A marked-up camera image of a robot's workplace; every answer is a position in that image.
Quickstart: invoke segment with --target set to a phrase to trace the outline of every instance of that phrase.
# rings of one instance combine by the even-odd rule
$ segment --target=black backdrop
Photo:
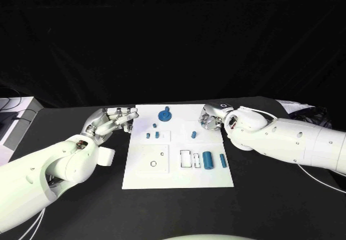
[[[343,3],[0,4],[0,84],[46,107],[265,96],[327,107],[343,126]]]

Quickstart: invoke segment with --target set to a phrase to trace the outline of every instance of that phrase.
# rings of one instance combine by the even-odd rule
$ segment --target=black tabletop
[[[222,100],[234,108],[245,106],[288,118],[279,103],[265,97]],[[98,108],[40,110],[11,159],[77,134]],[[96,166],[89,179],[46,208],[34,239],[161,240],[191,234],[258,240],[346,239],[343,193],[317,183],[296,165],[239,150],[224,131],[222,137],[233,187],[122,190],[129,134],[115,131],[102,145],[115,149],[112,165]],[[305,169],[335,185],[325,169]],[[17,239],[33,220],[2,233],[0,239]]]

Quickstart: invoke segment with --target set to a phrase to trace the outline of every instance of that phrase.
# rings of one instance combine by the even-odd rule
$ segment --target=robotic hand
[[[105,108],[86,119],[80,134],[0,167],[0,233],[21,224],[63,192],[112,164],[113,150],[99,147],[112,131],[131,133],[135,108]]]
[[[266,120],[256,113],[265,113]],[[232,144],[245,151],[286,163],[314,166],[346,174],[346,133],[311,123],[275,118],[269,113],[223,102],[203,106],[198,123],[207,130],[224,127]]]

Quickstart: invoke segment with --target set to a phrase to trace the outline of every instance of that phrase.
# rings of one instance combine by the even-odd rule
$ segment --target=white board
[[[162,122],[158,120],[158,112],[165,106],[171,119]],[[155,104],[135,107],[138,118],[132,120],[122,189],[233,187],[229,165],[226,163],[226,168],[222,167],[219,157],[223,154],[227,162],[220,131],[209,131],[198,125],[203,104]],[[180,150],[190,151],[190,167],[181,167]],[[203,165],[206,151],[211,154],[210,170],[206,170]],[[198,156],[198,168],[194,165],[193,154]]]

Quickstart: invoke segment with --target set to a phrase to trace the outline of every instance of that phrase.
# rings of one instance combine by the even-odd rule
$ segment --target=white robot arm
[[[21,224],[63,192],[90,176],[95,166],[112,164],[113,150],[99,147],[112,131],[131,133],[135,108],[99,109],[79,135],[0,167],[0,233]],[[47,182],[46,175],[53,176]]]
[[[311,123],[275,118],[266,120],[262,112],[240,106],[236,110],[223,102],[203,106],[198,117],[204,129],[224,127],[232,144],[245,151],[286,163],[321,167],[346,174],[346,133]]]

